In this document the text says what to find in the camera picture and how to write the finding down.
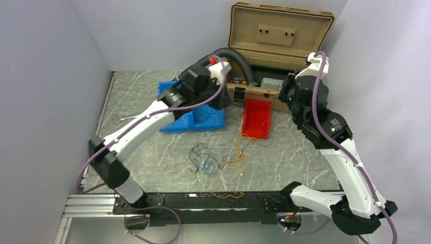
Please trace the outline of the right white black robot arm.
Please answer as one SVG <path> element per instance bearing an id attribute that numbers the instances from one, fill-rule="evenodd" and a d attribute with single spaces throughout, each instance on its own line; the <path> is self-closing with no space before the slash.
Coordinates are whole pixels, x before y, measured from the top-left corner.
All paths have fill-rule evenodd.
<path id="1" fill-rule="evenodd" d="M 322 82 L 316 102 L 312 101 L 315 81 L 315 76 L 290 77 L 283 83 L 278 99 L 287 104 L 297 130 L 330 164 L 344 194 L 324 193 L 293 181 L 280 192 L 281 207 L 286 211 L 304 207 L 321 213 L 347 235 L 371 234 L 380 227 L 385 214 L 391 216 L 397 211 L 397 205 L 386 200 L 364 176 L 353 134 L 340 114 L 327 109 L 329 89 Z"/>

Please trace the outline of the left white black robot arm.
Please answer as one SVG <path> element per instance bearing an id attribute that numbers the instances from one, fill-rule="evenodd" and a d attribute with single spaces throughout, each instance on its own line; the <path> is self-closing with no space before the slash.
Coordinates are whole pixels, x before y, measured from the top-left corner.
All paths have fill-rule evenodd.
<path id="1" fill-rule="evenodd" d="M 153 133 L 194 108 L 205 104 L 217 110 L 228 107 L 231 102 L 224 88 L 230 70 L 226 61 L 189 69 L 124 127 L 103 139 L 95 136 L 89 141 L 90 165 L 110 189 L 125 199 L 132 213 L 145 209 L 147 194 L 132 179 L 123 162 Z"/>

